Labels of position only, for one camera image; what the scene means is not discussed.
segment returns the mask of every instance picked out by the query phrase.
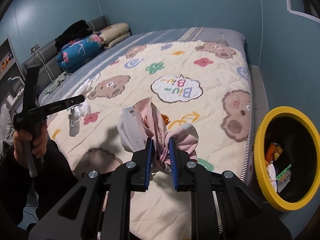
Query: white window trim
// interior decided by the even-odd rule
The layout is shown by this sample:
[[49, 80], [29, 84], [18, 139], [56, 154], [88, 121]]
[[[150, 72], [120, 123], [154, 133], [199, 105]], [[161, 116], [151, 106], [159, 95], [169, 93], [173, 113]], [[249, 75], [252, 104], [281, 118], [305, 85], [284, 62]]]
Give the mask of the white window trim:
[[287, 0], [287, 11], [288, 13], [292, 13], [292, 14], [295, 14], [295, 15], [299, 15], [299, 16], [302, 16], [302, 17], [305, 17], [305, 18], [308, 18], [312, 21], [315, 21], [317, 23], [320, 23], [320, 19], [317, 18], [317, 17], [314, 17], [313, 15], [309, 15], [307, 13], [303, 13], [303, 12], [298, 12], [298, 11], [294, 11], [291, 9], [291, 1], [290, 0]]

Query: silver bolt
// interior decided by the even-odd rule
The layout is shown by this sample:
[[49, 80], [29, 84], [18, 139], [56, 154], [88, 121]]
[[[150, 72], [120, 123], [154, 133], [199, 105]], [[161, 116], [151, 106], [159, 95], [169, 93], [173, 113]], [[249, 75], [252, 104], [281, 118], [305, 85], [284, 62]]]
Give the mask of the silver bolt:
[[90, 171], [88, 173], [88, 176], [89, 176], [89, 178], [93, 179], [98, 176], [98, 172], [97, 171]]
[[131, 169], [131, 168], [134, 168], [136, 166], [136, 163], [135, 162], [127, 162], [125, 164], [125, 166], [127, 166], [127, 168]]
[[227, 179], [231, 179], [233, 177], [233, 173], [232, 171], [225, 171], [223, 176], [225, 176]]
[[187, 162], [187, 167], [188, 168], [195, 168], [197, 164], [195, 162]]

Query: person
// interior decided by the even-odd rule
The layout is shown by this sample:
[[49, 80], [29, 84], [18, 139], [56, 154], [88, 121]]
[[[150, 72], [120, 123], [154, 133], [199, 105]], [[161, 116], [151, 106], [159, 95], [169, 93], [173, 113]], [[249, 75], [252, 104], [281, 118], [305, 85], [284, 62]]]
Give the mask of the person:
[[0, 164], [0, 236], [1, 239], [28, 239], [28, 231], [17, 225], [23, 219], [23, 209], [32, 182], [39, 196], [36, 215], [41, 219], [78, 181], [68, 161], [53, 140], [47, 140], [47, 123], [34, 140], [32, 154], [43, 157], [44, 170], [35, 178], [29, 175], [22, 141], [31, 141], [30, 133], [19, 130], [13, 134], [13, 147]]

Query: trash can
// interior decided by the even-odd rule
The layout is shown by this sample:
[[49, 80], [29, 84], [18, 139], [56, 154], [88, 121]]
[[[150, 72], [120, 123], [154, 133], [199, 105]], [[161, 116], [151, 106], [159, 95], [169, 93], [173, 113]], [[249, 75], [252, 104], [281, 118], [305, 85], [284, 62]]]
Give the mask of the trash can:
[[277, 107], [265, 116], [256, 133], [253, 158], [261, 191], [277, 210], [302, 208], [319, 188], [319, 133], [295, 108]]

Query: human hand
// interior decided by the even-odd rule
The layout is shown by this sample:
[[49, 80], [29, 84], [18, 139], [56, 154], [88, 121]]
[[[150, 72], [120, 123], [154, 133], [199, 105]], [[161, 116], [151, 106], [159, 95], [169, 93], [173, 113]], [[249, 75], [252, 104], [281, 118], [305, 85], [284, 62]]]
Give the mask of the human hand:
[[[47, 150], [47, 122], [41, 127], [41, 134], [33, 141], [34, 148], [32, 149], [32, 154], [36, 156], [36, 158], [41, 158], [45, 151]], [[22, 141], [31, 141], [32, 135], [25, 131], [19, 130], [15, 131], [13, 134], [13, 146], [14, 146], [14, 158], [16, 161], [24, 168], [28, 168], [27, 157], [23, 152]]]

